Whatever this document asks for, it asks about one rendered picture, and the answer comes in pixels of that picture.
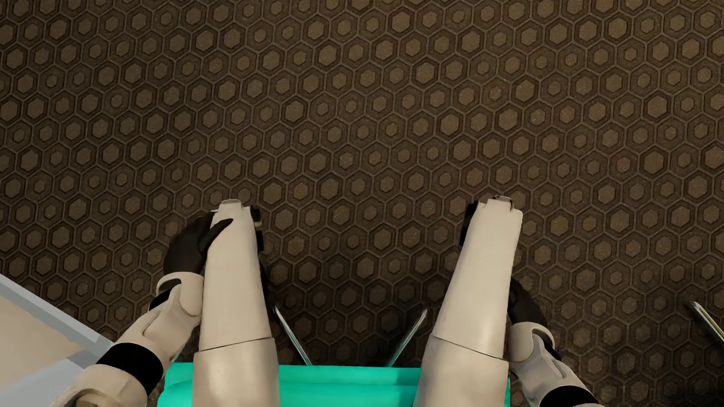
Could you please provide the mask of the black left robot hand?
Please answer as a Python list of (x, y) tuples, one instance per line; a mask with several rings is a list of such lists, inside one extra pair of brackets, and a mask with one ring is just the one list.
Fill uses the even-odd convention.
[(212, 225), (213, 216), (213, 212), (208, 212), (197, 217), (172, 238), (164, 257), (165, 275), (175, 272), (201, 273), (213, 241), (233, 222), (232, 219), (222, 219)]

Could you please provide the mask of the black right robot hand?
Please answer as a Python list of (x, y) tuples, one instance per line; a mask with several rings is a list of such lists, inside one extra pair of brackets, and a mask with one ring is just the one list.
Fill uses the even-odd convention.
[(508, 317), (512, 324), (533, 322), (548, 328), (541, 307), (515, 278), (511, 278), (508, 294)]

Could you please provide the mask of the teal chair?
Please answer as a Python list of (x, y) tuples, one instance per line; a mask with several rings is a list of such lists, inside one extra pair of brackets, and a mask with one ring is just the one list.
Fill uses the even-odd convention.
[(312, 365), (277, 308), (282, 327), (303, 357), (305, 365), (279, 366), (280, 407), (411, 407), (420, 368), (394, 367), (429, 314), (419, 318), (405, 333), (393, 356), (382, 367)]

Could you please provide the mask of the white right robot leg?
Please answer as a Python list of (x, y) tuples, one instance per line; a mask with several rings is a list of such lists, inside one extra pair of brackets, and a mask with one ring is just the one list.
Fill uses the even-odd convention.
[(412, 407), (504, 407), (508, 293), (522, 216), (504, 196), (466, 208), (459, 258), (425, 347)]

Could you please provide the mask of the white robot leg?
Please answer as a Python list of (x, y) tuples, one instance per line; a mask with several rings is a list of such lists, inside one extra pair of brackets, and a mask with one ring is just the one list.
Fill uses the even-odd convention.
[(425, 347), (412, 407), (504, 407), (508, 293), (522, 216), (504, 196), (466, 208), (459, 258)]
[(210, 246), (205, 266), (193, 407), (280, 407), (279, 364), (261, 280), (258, 209), (222, 201), (212, 226), (232, 223)]

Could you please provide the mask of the white left robot leg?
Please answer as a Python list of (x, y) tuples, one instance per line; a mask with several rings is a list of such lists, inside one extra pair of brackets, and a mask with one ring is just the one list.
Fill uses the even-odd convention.
[(205, 266), (193, 407), (280, 407), (279, 364), (261, 280), (258, 209), (222, 201), (212, 226), (232, 223), (210, 246)]

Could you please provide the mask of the chrome furniture leg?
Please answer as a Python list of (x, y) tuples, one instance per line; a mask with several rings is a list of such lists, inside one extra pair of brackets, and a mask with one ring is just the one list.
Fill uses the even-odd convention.
[(710, 314), (706, 311), (706, 309), (700, 305), (696, 301), (691, 301), (690, 306), (693, 310), (693, 312), (699, 317), (699, 319), (704, 322), (711, 333), (719, 339), (719, 341), (724, 344), (724, 329), (722, 329), (719, 324), (714, 320)]

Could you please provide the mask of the grey and beige table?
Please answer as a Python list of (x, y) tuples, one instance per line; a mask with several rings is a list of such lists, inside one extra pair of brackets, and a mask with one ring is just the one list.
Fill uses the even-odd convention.
[(112, 344), (0, 275), (0, 407), (49, 407)]

